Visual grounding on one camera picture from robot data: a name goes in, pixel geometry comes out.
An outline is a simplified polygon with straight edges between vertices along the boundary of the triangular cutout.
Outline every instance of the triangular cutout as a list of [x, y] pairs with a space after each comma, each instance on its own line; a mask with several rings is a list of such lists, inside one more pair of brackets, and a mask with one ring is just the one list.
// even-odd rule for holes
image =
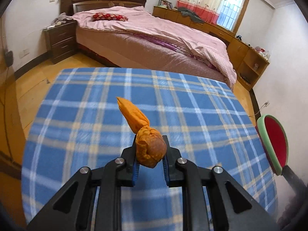
[[231, 184], [231, 182], [226, 182], [226, 188], [231, 199], [233, 210], [236, 214], [240, 214], [246, 210], [252, 208], [252, 205], [245, 199], [245, 197], [237, 191], [237, 189]]
[[77, 188], [78, 182], [75, 182], [54, 204], [53, 209], [68, 214], [70, 212]]

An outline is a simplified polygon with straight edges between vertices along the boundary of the blue plaid tablecloth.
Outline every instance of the blue plaid tablecloth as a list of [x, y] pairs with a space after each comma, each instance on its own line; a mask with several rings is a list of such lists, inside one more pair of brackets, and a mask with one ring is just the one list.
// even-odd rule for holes
[[[131, 100], [170, 146], [198, 166], [226, 169], [269, 213], [277, 207], [272, 170], [249, 117], [226, 84], [171, 72], [125, 68], [65, 69], [33, 122], [22, 168], [29, 222], [80, 167], [119, 157], [134, 134], [116, 97]], [[180, 188], [168, 188], [162, 162], [140, 167], [122, 188], [123, 230], [182, 231]]]

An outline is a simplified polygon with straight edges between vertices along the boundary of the metal screw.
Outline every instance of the metal screw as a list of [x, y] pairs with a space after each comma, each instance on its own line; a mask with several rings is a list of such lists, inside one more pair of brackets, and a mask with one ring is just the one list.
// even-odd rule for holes
[[186, 158], [179, 158], [177, 161], [178, 161], [179, 164], [187, 163], [187, 159]]
[[116, 164], [122, 164], [124, 163], [124, 159], [123, 158], [117, 158], [115, 159]]
[[223, 171], [224, 170], [223, 170], [222, 167], [217, 166], [217, 167], [214, 168], [214, 172], [217, 173], [217, 174], [221, 174]]
[[86, 174], [87, 172], [89, 172], [89, 168], [88, 167], [82, 167], [81, 169], [79, 169], [79, 172], [82, 174]]

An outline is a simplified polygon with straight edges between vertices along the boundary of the orange object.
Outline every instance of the orange object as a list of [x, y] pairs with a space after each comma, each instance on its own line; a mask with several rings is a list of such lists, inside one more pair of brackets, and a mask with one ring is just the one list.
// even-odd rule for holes
[[167, 151], [161, 133], [150, 127], [149, 119], [132, 102], [117, 97], [121, 113], [136, 136], [136, 157], [143, 166], [154, 168]]

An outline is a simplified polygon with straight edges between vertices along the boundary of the watermelon chair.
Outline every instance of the watermelon chair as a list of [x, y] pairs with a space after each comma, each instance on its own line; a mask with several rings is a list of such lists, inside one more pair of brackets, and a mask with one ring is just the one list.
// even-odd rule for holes
[[283, 231], [308, 230], [308, 189], [287, 165], [289, 146], [281, 123], [271, 115], [263, 115], [257, 121], [256, 130], [273, 172], [282, 175], [296, 193], [278, 225]]

